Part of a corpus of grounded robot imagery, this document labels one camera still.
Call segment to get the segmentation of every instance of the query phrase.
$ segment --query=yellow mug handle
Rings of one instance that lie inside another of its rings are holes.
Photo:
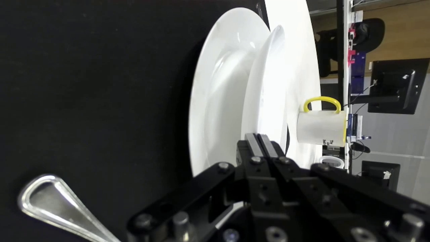
[[[333,97],[327,97],[327,96],[314,97],[314,99],[307,100],[306,104],[304,104],[304,112],[306,113],[310,112],[310,104],[315,103],[315,101],[330,103],[330,104],[335,105],[337,113],[341,113],[341,109],[342,109],[341,103],[338,100],[335,100]]]

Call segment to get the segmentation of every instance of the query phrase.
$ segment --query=screw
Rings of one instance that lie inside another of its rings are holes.
[[[267,229],[267,238],[268,242],[288,242],[287,233],[276,226]]]
[[[389,229],[390,225],[392,225],[392,221],[386,221],[386,222],[385,222],[385,228],[386,228],[386,229]]]
[[[255,163],[261,163],[261,158],[259,158],[259,156],[253,156],[252,161],[253,161]]]
[[[237,230],[234,229],[228,229],[225,230],[225,242],[238,242],[241,236]]]
[[[189,220],[190,220],[190,217],[185,212],[175,214],[175,217],[173,218],[174,224],[178,226],[187,225]]]
[[[401,234],[410,238],[412,241],[417,240],[425,228],[425,222],[413,214],[404,214],[401,224]]]
[[[369,232],[367,229],[363,228],[354,228],[351,230],[353,237],[355,238],[357,242],[378,242],[377,237],[374,233]]]
[[[229,170],[229,163],[225,163],[225,162],[221,162],[218,163],[218,167],[222,169],[222,170]]]
[[[152,224],[152,217],[150,214],[142,214],[135,218],[135,226],[139,229],[150,229]]]

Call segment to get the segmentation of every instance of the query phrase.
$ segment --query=black backdrop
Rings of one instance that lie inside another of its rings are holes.
[[[126,241],[134,213],[191,178],[199,46],[224,13],[257,5],[0,2],[0,241],[83,241],[19,212],[40,174],[64,178]]]

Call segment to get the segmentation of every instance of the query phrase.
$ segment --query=mug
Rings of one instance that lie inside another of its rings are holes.
[[[310,111],[315,101],[330,103],[337,111]],[[304,112],[298,117],[298,140],[307,144],[346,147],[347,115],[333,97],[315,97],[304,104]]]

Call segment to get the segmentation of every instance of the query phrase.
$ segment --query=white plate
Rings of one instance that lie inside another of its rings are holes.
[[[298,142],[299,112],[308,99],[322,96],[310,10],[304,0],[267,0],[267,10],[271,29],[283,26],[287,37],[288,60],[284,68],[288,70],[285,76],[288,89],[284,115],[291,132],[291,146],[287,156],[300,167],[310,169],[312,163],[323,156],[322,146]],[[314,103],[312,111],[322,111],[322,104]]]
[[[209,34],[190,104],[189,140],[195,177],[218,162],[236,165],[249,73],[268,37],[264,21],[247,9],[226,13]]]
[[[285,151],[287,144],[287,93],[288,66],[285,34],[277,27],[265,42],[255,61],[242,116],[242,138],[247,134],[265,134]]]

